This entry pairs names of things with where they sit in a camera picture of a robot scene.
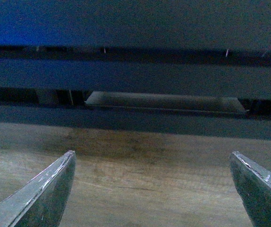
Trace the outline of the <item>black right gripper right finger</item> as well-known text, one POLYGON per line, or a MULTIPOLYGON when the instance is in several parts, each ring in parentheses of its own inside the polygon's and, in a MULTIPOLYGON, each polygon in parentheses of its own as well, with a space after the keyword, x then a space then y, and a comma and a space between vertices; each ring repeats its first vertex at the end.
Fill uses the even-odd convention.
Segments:
POLYGON ((254 227, 271 227, 271 171, 235 151, 229 156, 235 188, 254 227))

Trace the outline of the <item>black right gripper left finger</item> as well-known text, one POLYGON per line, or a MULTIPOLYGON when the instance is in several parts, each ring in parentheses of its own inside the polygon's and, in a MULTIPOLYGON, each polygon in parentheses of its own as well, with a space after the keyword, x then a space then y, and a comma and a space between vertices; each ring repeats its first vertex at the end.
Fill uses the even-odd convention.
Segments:
POLYGON ((71 192, 76 153, 66 152, 0 202, 0 227, 57 227, 71 192))

